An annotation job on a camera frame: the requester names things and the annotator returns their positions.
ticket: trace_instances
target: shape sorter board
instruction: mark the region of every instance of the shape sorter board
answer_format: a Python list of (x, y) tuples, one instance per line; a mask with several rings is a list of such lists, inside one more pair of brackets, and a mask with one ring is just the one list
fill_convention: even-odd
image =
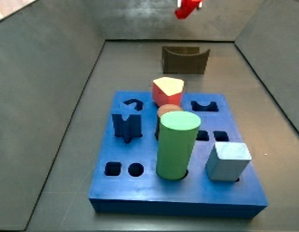
[(250, 163), (236, 182), (211, 181), (206, 162), (216, 141), (243, 142), (222, 94), (186, 93), (182, 107), (202, 117), (202, 127), (182, 180), (156, 174), (158, 106), (151, 92), (116, 92), (111, 112), (143, 104), (142, 138), (124, 143), (115, 136), (112, 117), (106, 129), (90, 190), (96, 212), (252, 218), (267, 207), (267, 195)]

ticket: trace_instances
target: circular hole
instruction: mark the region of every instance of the circular hole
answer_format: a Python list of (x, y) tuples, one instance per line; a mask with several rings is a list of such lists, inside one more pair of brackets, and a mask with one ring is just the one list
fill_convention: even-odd
[(128, 168), (130, 175), (132, 177), (140, 177), (144, 173), (144, 166), (140, 163), (131, 164)]
[[(184, 177), (182, 179), (184, 179), (187, 176), (188, 176), (188, 170), (187, 170), (186, 175), (184, 175)], [(179, 179), (179, 180), (182, 180), (182, 179)]]

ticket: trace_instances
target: gray wall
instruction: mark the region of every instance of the gray wall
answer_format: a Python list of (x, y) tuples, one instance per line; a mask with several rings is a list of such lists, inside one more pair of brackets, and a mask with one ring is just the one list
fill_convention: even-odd
[(236, 45), (299, 130), (299, 1), (267, 0)]
[(24, 229), (104, 39), (78, 0), (0, 23), (0, 229)]
[(235, 41), (264, 0), (207, 0), (187, 20), (176, 0), (84, 0), (107, 39)]

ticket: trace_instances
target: gray floor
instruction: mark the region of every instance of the gray floor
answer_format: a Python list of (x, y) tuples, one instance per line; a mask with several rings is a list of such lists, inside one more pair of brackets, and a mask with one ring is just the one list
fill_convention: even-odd
[[(204, 75), (186, 80), (187, 92), (220, 92), (254, 155), (270, 207), (254, 219), (98, 214), (87, 194), (115, 91), (148, 91), (163, 76), (162, 48), (212, 49)], [(299, 230), (299, 136), (234, 43), (107, 42), (62, 146), (29, 231)]]

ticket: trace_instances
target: rectangular hole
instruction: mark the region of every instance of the rectangular hole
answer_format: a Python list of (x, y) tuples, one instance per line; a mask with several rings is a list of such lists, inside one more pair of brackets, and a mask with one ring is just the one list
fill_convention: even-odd
[(210, 134), (207, 130), (199, 130), (196, 141), (208, 141), (210, 140)]
[(220, 130), (214, 131), (214, 135), (216, 141), (230, 141), (230, 137), (226, 131), (220, 131)]

